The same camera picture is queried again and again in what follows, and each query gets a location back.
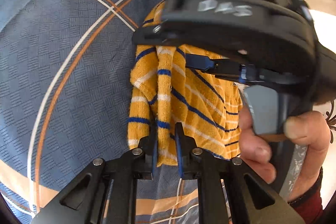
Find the fabric pattern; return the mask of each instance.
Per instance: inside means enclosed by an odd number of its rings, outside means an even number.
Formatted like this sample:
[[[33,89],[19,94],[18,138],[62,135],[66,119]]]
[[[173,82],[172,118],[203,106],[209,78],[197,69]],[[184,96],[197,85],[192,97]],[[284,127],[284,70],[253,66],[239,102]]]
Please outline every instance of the fabric pattern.
[[[156,25],[164,2],[145,19]],[[185,134],[199,147],[215,156],[230,159],[239,155],[238,111],[242,101],[238,87],[214,75],[185,68],[185,53],[220,55],[192,47],[139,45],[131,71],[133,95],[128,123],[130,149],[149,134],[150,115],[155,117],[158,132],[158,166],[176,165],[174,125],[182,122]]]

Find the gray trigger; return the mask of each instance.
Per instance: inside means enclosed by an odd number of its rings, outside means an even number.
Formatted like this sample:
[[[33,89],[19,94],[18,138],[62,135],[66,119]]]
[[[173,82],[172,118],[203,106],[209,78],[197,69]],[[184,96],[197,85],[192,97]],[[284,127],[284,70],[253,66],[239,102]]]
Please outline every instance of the gray trigger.
[[[269,87],[253,85],[244,89],[244,96],[252,115],[254,133],[257,135],[277,133],[278,93]]]

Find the blue stripe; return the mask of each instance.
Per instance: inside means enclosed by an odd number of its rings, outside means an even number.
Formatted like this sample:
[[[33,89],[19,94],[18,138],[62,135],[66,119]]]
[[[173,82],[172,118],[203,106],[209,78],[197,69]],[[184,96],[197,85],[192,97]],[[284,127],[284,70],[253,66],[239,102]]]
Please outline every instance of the blue stripe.
[[[156,49],[155,47],[148,48],[143,50],[142,52],[139,53],[139,55],[135,58],[135,62],[138,62],[142,57],[146,56],[147,54],[150,54],[152,52],[155,52]]]
[[[163,122],[163,121],[156,121],[157,126],[160,128],[164,128],[164,129],[170,129],[170,123],[169,122]]]
[[[148,20],[146,20],[145,22],[143,22],[143,25],[145,25],[145,24],[147,24],[147,23],[152,23],[152,22],[154,22],[154,19],[152,18],[152,19],[148,19]]]
[[[197,108],[192,107],[190,104],[188,104],[187,100],[175,89],[172,87],[171,93],[182,103],[184,103],[189,111],[192,111],[196,113],[198,116],[200,116],[203,120],[207,121],[209,124],[212,124],[213,126],[223,130],[224,132],[231,132],[235,131],[235,129],[225,129],[223,126],[219,125],[218,123],[212,121],[210,118],[208,118],[206,115],[204,115],[201,111],[199,111]]]
[[[129,117],[128,122],[139,122],[139,123],[150,124],[149,119],[140,118],[140,117]]]
[[[159,69],[157,75],[168,75],[171,76],[171,71],[169,69]]]
[[[176,51],[185,58],[185,53],[180,48],[177,48]]]
[[[216,158],[220,158],[220,159],[224,159],[224,160],[229,160],[227,158],[222,157],[221,155],[217,155],[216,153],[214,153],[214,152],[212,152],[212,151],[210,151],[208,149],[204,149],[204,148],[202,148],[202,149],[205,150],[205,151],[208,151],[209,153],[211,153]]]
[[[156,99],[157,99],[157,95],[155,95],[154,97],[153,97],[153,99],[152,100],[150,100],[148,103],[149,103],[149,105],[153,105],[154,103],[155,103],[155,101],[156,101]]]
[[[225,146],[229,146],[229,145],[233,145],[233,144],[236,144],[238,143],[239,141],[235,141],[235,142],[232,142],[232,143],[227,143]]]
[[[210,88],[217,96],[218,98],[223,102],[224,104],[224,99],[222,98],[222,96],[215,90],[215,88],[206,80],[204,79],[196,70],[194,69],[190,69],[192,71],[192,73],[194,73],[196,75],[197,78],[199,78],[203,83],[205,83],[205,85]],[[230,114],[230,115],[238,115],[238,113],[234,113],[234,112],[228,112],[226,110],[226,107],[224,106],[224,109],[226,111],[226,113]]]

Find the black bracket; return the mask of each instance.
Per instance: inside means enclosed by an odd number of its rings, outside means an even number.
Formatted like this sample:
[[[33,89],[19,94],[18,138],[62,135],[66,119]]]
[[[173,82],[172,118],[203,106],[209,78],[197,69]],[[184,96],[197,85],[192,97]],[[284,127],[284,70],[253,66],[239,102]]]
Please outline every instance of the black bracket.
[[[94,159],[41,209],[32,224],[101,224],[106,208],[105,223],[133,224],[137,180],[152,180],[156,162],[157,134],[151,132],[118,159]]]
[[[175,125],[175,143],[180,176],[197,179],[200,224],[228,224],[221,179],[234,224],[303,224],[304,220],[242,159],[215,158],[185,136],[181,123]]]

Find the metal screw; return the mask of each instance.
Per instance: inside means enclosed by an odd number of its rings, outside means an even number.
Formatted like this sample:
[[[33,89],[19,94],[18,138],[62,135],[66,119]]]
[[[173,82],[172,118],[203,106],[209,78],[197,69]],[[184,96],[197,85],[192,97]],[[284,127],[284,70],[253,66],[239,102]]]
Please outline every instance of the metal screw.
[[[193,149],[193,154],[194,155],[200,155],[202,153],[203,153],[202,148],[196,147],[196,148]]]
[[[93,163],[93,165],[99,166],[103,163],[103,159],[102,158],[95,158],[92,163]]]
[[[133,153],[133,155],[135,155],[135,156],[137,156],[137,155],[141,155],[141,153],[142,153],[142,149],[141,149],[141,148],[134,148],[134,149],[132,150],[132,153]]]
[[[160,25],[157,25],[157,26],[153,29],[153,32],[154,32],[154,33],[157,33],[159,30],[161,30],[161,26],[160,26]]]
[[[237,157],[235,157],[235,158],[232,159],[232,163],[233,163],[234,165],[241,165],[242,162],[243,162],[243,161],[241,160],[241,158],[237,158]]]

